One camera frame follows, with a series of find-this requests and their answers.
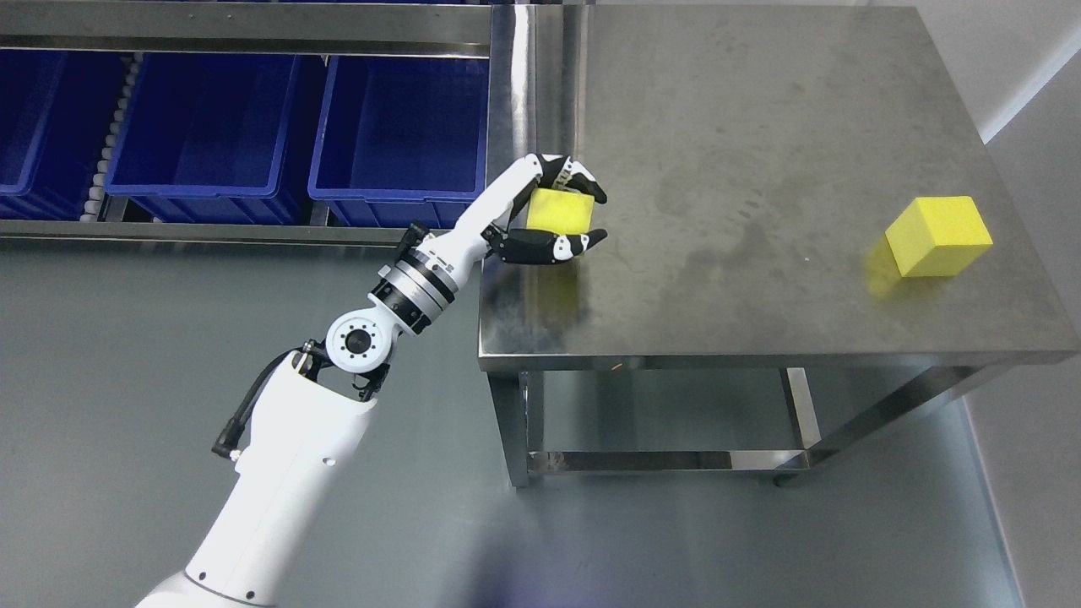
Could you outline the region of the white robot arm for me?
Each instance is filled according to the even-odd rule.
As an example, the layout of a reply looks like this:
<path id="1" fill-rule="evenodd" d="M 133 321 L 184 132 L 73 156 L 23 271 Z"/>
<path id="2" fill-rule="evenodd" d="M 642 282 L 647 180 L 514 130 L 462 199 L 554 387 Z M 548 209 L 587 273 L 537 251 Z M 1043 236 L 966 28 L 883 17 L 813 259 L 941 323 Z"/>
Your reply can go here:
<path id="1" fill-rule="evenodd" d="M 448 310 L 488 250 L 462 226 L 437 237 L 408 230 L 368 307 L 267 365 L 213 446 L 233 463 L 231 493 L 193 557 L 143 607 L 278 605 L 313 517 L 366 435 L 398 339 Z"/>

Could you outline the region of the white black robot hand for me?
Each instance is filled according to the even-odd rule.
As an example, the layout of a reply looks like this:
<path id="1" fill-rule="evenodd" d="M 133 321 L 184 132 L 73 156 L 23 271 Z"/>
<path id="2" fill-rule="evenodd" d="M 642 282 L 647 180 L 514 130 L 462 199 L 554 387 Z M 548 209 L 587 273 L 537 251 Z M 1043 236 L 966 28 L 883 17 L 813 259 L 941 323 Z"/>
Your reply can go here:
<path id="1" fill-rule="evenodd" d="M 451 232 L 424 240 L 416 251 L 464 281 L 472 265 L 490 255 L 513 265 L 564 264 L 606 238 L 605 230 L 563 234 L 511 227 L 538 188 L 579 193 L 595 204 L 609 200 L 590 170 L 571 155 L 529 153 L 491 181 Z"/>

